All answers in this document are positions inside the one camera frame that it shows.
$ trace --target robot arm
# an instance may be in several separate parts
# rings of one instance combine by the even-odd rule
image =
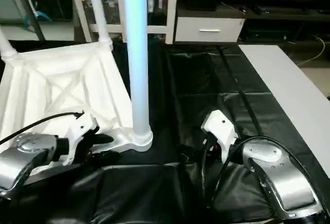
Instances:
[[[221,159],[225,162],[235,142],[238,143],[234,125],[220,110],[215,110],[206,117],[202,130],[217,138],[222,149]],[[322,204],[305,175],[271,139],[250,139],[240,151],[244,166],[258,177],[277,218],[309,220],[322,212]]]
[[[7,150],[0,153],[0,196],[12,199],[23,187],[33,169],[57,161],[70,165],[81,152],[92,146],[84,137],[98,131],[96,119],[83,114],[68,129],[65,138],[55,135],[23,133],[14,138]]]

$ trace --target white cylindrical tube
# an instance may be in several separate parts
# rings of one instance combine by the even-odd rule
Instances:
[[[146,0],[125,0],[125,20],[133,130],[135,140],[144,143],[152,136],[149,127]]]
[[[9,41],[6,39],[4,32],[0,26],[0,52],[1,58],[6,61],[17,57],[17,51],[11,46]]]
[[[107,31],[107,21],[105,20],[102,0],[92,0],[95,21],[98,29],[98,41],[108,44],[113,49],[112,39]]]

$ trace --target black tablecloth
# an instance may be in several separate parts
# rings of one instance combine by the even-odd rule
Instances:
[[[215,46],[151,42],[151,149],[126,151],[108,166],[84,165],[27,185],[18,200],[3,208],[2,222],[226,223],[271,218],[257,179],[241,165],[231,164],[226,171],[215,212],[210,213],[201,198],[200,126],[205,115],[221,109],[241,135],[257,134],[234,78],[262,132],[292,150],[315,179],[319,197],[329,204],[327,176],[276,99],[237,46],[222,47],[222,52]],[[113,55],[129,90],[125,44],[115,42]],[[207,189],[221,165],[216,161],[207,166]]]

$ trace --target cabinet drawer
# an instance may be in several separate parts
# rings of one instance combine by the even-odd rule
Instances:
[[[236,42],[244,19],[178,17],[175,41]]]

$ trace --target glass cabinet door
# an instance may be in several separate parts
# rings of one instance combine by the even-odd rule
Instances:
[[[166,26],[168,0],[147,0],[148,25]]]
[[[95,24],[95,16],[91,0],[83,0],[82,2],[89,24]],[[103,9],[107,24],[120,25],[118,0],[102,0]]]

